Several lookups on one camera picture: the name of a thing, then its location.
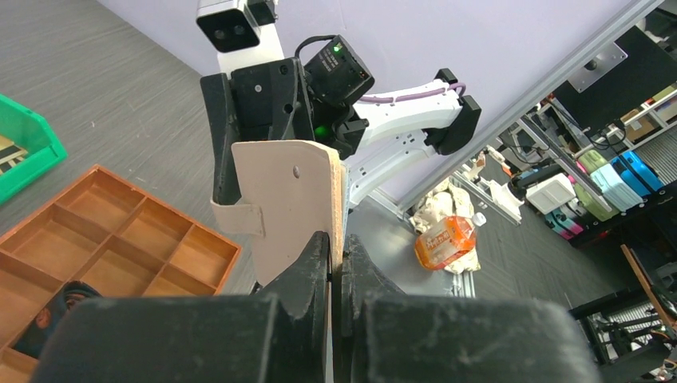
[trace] white box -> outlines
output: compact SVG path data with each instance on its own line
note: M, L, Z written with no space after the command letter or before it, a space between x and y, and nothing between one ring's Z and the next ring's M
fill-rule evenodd
M543 214L548 214L575 197L572 183L563 173L527 189L527 200Z

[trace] green box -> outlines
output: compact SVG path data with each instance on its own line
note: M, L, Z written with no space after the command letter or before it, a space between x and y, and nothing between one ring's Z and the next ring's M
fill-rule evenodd
M2 94L0 94L0 135L14 141L28 152L25 160L0 175L0 204L68 156L44 117Z

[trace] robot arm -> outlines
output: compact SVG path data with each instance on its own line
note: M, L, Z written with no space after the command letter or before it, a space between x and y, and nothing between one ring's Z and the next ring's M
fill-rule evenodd
M214 202L240 198L231 146L312 140L350 165L350 206L413 163L467 144L481 110L448 70L412 89L365 96L374 78L340 35L308 63L284 58L272 0L202 0L197 24L222 73L201 80L215 156ZM379 142L378 150L365 150Z

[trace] gray carpet floor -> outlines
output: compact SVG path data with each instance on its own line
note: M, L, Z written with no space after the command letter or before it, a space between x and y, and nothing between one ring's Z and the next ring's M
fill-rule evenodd
M199 79L93 0L0 2L0 93L42 114L69 152L66 162L0 207L0 234L93 164L214 227L213 159ZM487 211L478 245L482 271L475 276L479 297L569 306L634 282L616 243L578 251L541 218L524 215L513 227ZM252 281L245 256L224 291L246 292Z

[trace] bottle label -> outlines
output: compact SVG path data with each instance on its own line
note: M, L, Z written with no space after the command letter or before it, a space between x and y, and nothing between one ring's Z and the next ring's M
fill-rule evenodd
M456 230L452 225L447 226L441 223L431 231L425 234L427 237L426 257L432 264L438 265L455 255L460 249L456 246L454 240Z

